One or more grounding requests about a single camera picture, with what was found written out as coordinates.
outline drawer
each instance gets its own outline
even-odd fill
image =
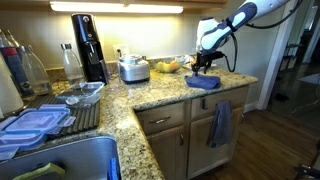
[[[183,124],[185,103],[171,104],[146,111],[136,112],[146,135]]]
[[[192,99],[191,119],[212,116],[219,101],[230,100],[233,109],[244,106],[249,86],[231,89],[216,94]]]

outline dark cloth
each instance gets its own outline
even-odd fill
[[[186,76],[185,79],[189,87],[206,90],[220,87],[220,78],[216,76],[205,76],[200,74],[195,76],[195,73],[193,73],[191,77]]]
[[[230,101],[221,101],[216,105],[216,113],[212,122],[207,145],[210,148],[220,147],[231,142],[232,138],[232,106]]]

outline rice cooker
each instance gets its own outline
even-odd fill
[[[119,59],[120,77],[126,84],[149,81],[150,66],[142,56],[128,54]]]

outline cabinet handle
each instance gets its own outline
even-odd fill
[[[151,123],[151,124],[160,124],[160,123],[168,121],[168,119],[170,119],[170,118],[171,118],[171,116],[168,116],[168,117],[165,117],[163,119],[159,119],[159,120],[155,120],[155,121],[149,121],[149,123]]]
[[[180,134],[180,146],[183,146],[184,144],[184,137],[183,134]]]
[[[207,110],[208,108],[206,107],[206,99],[201,98],[201,109],[202,110]]]

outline under-cabinet light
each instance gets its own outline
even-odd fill
[[[182,13],[181,6],[50,1],[52,10],[68,12]]]

